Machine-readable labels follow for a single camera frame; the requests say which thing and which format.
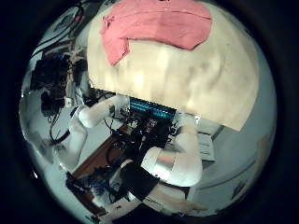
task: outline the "pink cloth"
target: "pink cloth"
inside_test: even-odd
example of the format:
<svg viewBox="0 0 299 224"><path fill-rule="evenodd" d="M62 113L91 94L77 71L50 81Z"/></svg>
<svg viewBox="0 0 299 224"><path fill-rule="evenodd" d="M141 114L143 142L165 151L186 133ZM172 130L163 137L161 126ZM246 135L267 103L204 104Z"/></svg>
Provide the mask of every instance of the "pink cloth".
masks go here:
<svg viewBox="0 0 299 224"><path fill-rule="evenodd" d="M207 39L210 27L207 8L193 0L120 0L103 18L100 34L114 65L129 52L128 39L191 50Z"/></svg>

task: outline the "black cable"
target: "black cable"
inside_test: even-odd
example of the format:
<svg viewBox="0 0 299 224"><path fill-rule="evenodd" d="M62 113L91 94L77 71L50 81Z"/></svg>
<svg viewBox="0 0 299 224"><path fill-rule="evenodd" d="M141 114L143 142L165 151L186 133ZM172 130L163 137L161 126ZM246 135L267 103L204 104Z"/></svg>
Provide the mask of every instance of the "black cable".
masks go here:
<svg viewBox="0 0 299 224"><path fill-rule="evenodd" d="M53 42L53 43L51 43L50 45L46 46L45 48L40 49L40 50L38 50L37 52L35 52L35 53L30 57L30 59L32 59L32 58L35 57L38 53L44 51L45 49L48 49L48 48L50 48L50 47L56 45L56 44L59 43L62 39L64 39L66 36L68 36L69 34L71 34L71 33L78 27L78 25L80 24L80 22L81 22L81 20L82 20L83 14L84 14L84 8L81 7L81 6L77 6L77 7L79 8L79 10L80 10L80 12L81 12L81 15L80 15L80 18L79 18L78 22L77 22L72 28L70 28L69 32L66 33L65 35L63 35L62 37L60 37L60 38L59 38L58 40L56 40L55 42Z"/></svg>
<svg viewBox="0 0 299 224"><path fill-rule="evenodd" d="M54 115L54 117L53 117L53 119L52 119L52 121L51 121L51 124L50 124L50 131L49 131L49 133L50 133L50 139L51 139L52 143L55 142L55 139L54 139L53 134L52 134L52 128L54 127L55 123L57 122L58 118L60 117L61 111L62 111L62 109L60 109L60 110Z"/></svg>
<svg viewBox="0 0 299 224"><path fill-rule="evenodd" d="M88 4L88 3L99 3L100 0L86 0L84 2L81 3L81 5L85 5L85 4Z"/></svg>
<svg viewBox="0 0 299 224"><path fill-rule="evenodd" d="M114 145L117 144L117 143L124 143L122 140L117 140L115 141L106 151L106 154L105 154L105 159L106 159L106 162L110 165L110 166L113 166L114 165L114 162L110 161L109 157L110 157L110 153L112 151L112 149L114 148Z"/></svg>
<svg viewBox="0 0 299 224"><path fill-rule="evenodd" d="M114 4L115 3L115 0L107 0L106 2L105 2L105 5L107 6L108 4Z"/></svg>
<svg viewBox="0 0 299 224"><path fill-rule="evenodd" d="M76 110L78 109L78 107L74 107L74 109L71 111L71 113L69 114L69 116L72 118L76 112Z"/></svg>
<svg viewBox="0 0 299 224"><path fill-rule="evenodd" d="M76 96L81 98L80 94L77 91L75 91L75 94L76 94Z"/></svg>
<svg viewBox="0 0 299 224"><path fill-rule="evenodd" d="M101 100L102 97L104 97L105 99L107 99L107 95L115 95L115 93L108 91L108 92L104 92L103 94L101 94L99 97L97 97L97 100Z"/></svg>
<svg viewBox="0 0 299 224"><path fill-rule="evenodd" d="M48 121L49 124L51 124L52 123L52 118L50 116L48 116L47 121Z"/></svg>
<svg viewBox="0 0 299 224"><path fill-rule="evenodd" d="M112 121L111 121L111 124L110 124L110 134L112 134L112 131L113 131L113 129L112 129L112 124L113 124L113 121L114 121L114 116L115 116L115 111L114 111L114 113L113 113L113 115L112 115Z"/></svg>
<svg viewBox="0 0 299 224"><path fill-rule="evenodd" d="M109 193L109 200L110 200L110 203L114 203L111 199L111 193Z"/></svg>
<svg viewBox="0 0 299 224"><path fill-rule="evenodd" d="M106 119L104 119L104 123L106 124L106 126L110 129L110 131L111 131L111 128L109 127L109 125L107 124L107 121L106 121Z"/></svg>
<svg viewBox="0 0 299 224"><path fill-rule="evenodd" d="M74 24L74 22L76 21L76 16L78 15L78 13L80 12L80 8L79 8L79 6L74 6L74 7L77 7L78 8L78 11L76 12L76 14L75 14L75 18L59 33L59 34L57 34L57 35L55 35L55 36L53 36L52 38L50 38L50 39L48 39L48 40L45 40L45 41L43 41L43 42L41 42L41 43L39 43L37 46L36 46L36 48L38 48L38 47L40 47L40 46L42 46L42 45L44 45L44 44L46 44L46 43L48 43L48 42L50 42L51 40L53 40L53 39L55 39L55 38L57 38L58 36L60 36L60 35L62 35L68 28L70 28L71 26L72 26L72 24Z"/></svg>
<svg viewBox="0 0 299 224"><path fill-rule="evenodd" d="M52 141L52 143L54 145L57 145L57 144L63 142L68 137L69 134L70 134L70 132L68 130L66 130L66 132L60 138L54 139L54 141Z"/></svg>

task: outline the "beige cloth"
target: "beige cloth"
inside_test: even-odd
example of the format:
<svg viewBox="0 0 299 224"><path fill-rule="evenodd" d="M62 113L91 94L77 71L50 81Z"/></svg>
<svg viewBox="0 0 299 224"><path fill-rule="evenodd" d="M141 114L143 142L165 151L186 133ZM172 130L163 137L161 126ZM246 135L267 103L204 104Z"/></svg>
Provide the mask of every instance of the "beige cloth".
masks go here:
<svg viewBox="0 0 299 224"><path fill-rule="evenodd" d="M259 86L257 55L250 36L223 10L205 4L212 17L206 42L187 51L147 40L130 40L130 53L108 63L99 30L91 22L88 70L95 88L114 91L201 116L235 130L246 122Z"/></svg>

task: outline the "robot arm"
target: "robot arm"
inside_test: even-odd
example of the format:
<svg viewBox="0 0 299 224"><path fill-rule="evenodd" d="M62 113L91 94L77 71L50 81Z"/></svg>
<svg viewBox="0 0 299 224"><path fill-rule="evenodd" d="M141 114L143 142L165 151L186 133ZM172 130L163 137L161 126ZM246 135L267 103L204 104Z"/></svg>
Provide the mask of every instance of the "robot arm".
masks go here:
<svg viewBox="0 0 299 224"><path fill-rule="evenodd" d="M167 184L191 187L201 179L203 173L194 116L181 114L178 118L178 132L175 139L177 151L152 147L141 166Z"/></svg>
<svg viewBox="0 0 299 224"><path fill-rule="evenodd" d="M115 110L128 105L130 98L123 95L113 96L92 107L80 106L69 122L70 142L67 150L59 150L58 157L65 170L73 170L79 161L87 139L87 128L92 128Z"/></svg>

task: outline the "cable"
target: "cable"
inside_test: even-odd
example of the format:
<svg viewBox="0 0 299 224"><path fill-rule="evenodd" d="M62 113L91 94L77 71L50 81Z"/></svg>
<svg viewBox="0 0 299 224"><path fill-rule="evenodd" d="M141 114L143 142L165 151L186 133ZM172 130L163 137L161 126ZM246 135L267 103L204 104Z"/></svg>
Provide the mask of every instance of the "cable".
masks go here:
<svg viewBox="0 0 299 224"><path fill-rule="evenodd" d="M52 118L50 116L48 116L47 121L48 121L49 124L51 124L52 123Z"/></svg>
<svg viewBox="0 0 299 224"><path fill-rule="evenodd" d="M54 139L53 134L52 134L52 128L54 127L55 123L57 122L58 118L60 117L61 111L62 111L62 109L59 109L59 111L54 115L54 117L51 121L51 124L50 124L49 133L50 133L50 139L51 139L52 143L55 142L55 139Z"/></svg>
<svg viewBox="0 0 299 224"><path fill-rule="evenodd" d="M107 95L115 95L115 93L108 91L108 92L104 92L103 94L99 95L99 97L97 97L97 100L101 100L102 97L104 97L105 99L107 99Z"/></svg>
<svg viewBox="0 0 299 224"><path fill-rule="evenodd" d="M95 86L94 86L94 84L93 84L93 82L92 82L92 80L90 78L89 78L89 81L92 83L93 87L95 88Z"/></svg>
<svg viewBox="0 0 299 224"><path fill-rule="evenodd" d="M107 0L106 2L105 2L105 5L107 6L107 5L109 5L109 4L114 4L115 3L115 0Z"/></svg>
<svg viewBox="0 0 299 224"><path fill-rule="evenodd" d="M100 0L86 0L84 2L81 3L81 5L85 5L85 4L88 4L88 3L99 3Z"/></svg>
<svg viewBox="0 0 299 224"><path fill-rule="evenodd" d="M43 42L41 42L41 43L39 43L37 46L36 46L36 48L38 48L38 47L40 47L40 46L42 46L42 45L44 45L44 44L46 44L46 43L48 43L48 42L50 42L51 40L53 40L53 39L55 39L55 38L57 38L58 36L60 36L60 35L62 35L68 28L70 28L71 27L71 25L72 24L74 24L74 22L76 21L76 16L78 15L78 13L80 12L80 8L79 8L79 6L74 6L74 7L77 7L78 8L78 11L76 12L76 14L75 14L75 18L59 33L59 34L57 34L57 35L55 35L55 36L53 36L52 38L50 38L50 39L48 39L48 40L45 40L45 41L43 41Z"/></svg>
<svg viewBox="0 0 299 224"><path fill-rule="evenodd" d="M110 128L109 125L107 124L106 119L104 119L104 122L105 122L106 126L107 126L107 127L110 129L110 131L111 131L111 128Z"/></svg>
<svg viewBox="0 0 299 224"><path fill-rule="evenodd" d="M111 199L111 193L109 193L109 200L110 200L110 203L114 203Z"/></svg>
<svg viewBox="0 0 299 224"><path fill-rule="evenodd" d="M49 57L52 57L53 55L55 56L57 54L62 54L63 52L68 51L69 50L68 45L72 44L72 41L73 41L73 38L69 38L67 40L64 40L64 41L61 41L59 43L56 43L56 44L52 45L51 48L45 48L45 50L43 51L41 57L42 58L49 58ZM58 53L57 52L48 53L48 51L51 51L51 50L56 49L56 48L59 48Z"/></svg>
<svg viewBox="0 0 299 224"><path fill-rule="evenodd" d="M106 155L105 155L106 162L107 162L108 165L110 165L110 166L113 165L113 162L111 162L110 159L109 159L110 153L111 153L111 151L112 151L112 149L113 149L113 147L114 147L113 145L114 145L114 143L108 148L108 150L106 151Z"/></svg>
<svg viewBox="0 0 299 224"><path fill-rule="evenodd" d="M59 130L59 131L57 132L56 137L55 137L55 141L57 141L58 135L60 134L61 131L62 131L62 130Z"/></svg>
<svg viewBox="0 0 299 224"><path fill-rule="evenodd" d="M71 111L71 113L70 113L70 117L73 117L73 115L75 114L75 112L76 112L76 110L78 109L78 107L76 106L72 111ZM59 143L61 143L61 142L63 142L67 137L68 137L68 135L70 134L70 132L69 132L69 130L67 129L66 131L65 131L65 133L60 137L60 138L55 138L55 139L53 139L53 137L52 137L52 126L50 126L50 136L51 136L51 140L52 140L52 143L54 144L54 145L57 145L57 144L59 144Z"/></svg>
<svg viewBox="0 0 299 224"><path fill-rule="evenodd" d="M114 111L114 113L113 113L113 115L112 115L112 121L111 121L111 124L110 124L110 134L112 134L112 131L113 131L113 129L112 129L112 124L113 124L113 121L114 121L114 116L115 116L115 111Z"/></svg>
<svg viewBox="0 0 299 224"><path fill-rule="evenodd" d="M59 38L58 40L56 40L55 42L53 42L53 43L51 43L50 45L46 46L45 48L40 49L40 50L38 50L37 52L35 52L35 53L30 57L30 59L32 59L32 58L35 57L38 53L44 51L45 49L48 49L48 48L54 46L55 44L59 43L62 39L64 39L64 38L65 38L66 36L68 36L69 34L71 34L71 33L78 27L78 25L80 24L80 22L81 22L81 20L82 20L83 14L84 14L84 8L81 7L81 6L77 6L77 7L79 8L79 10L80 10L80 12L81 12L81 15L80 15L80 17L79 17L78 22L77 22L77 23L76 23L76 24L69 30L69 32L68 32L67 34L63 35L62 37L60 37L60 38Z"/></svg>

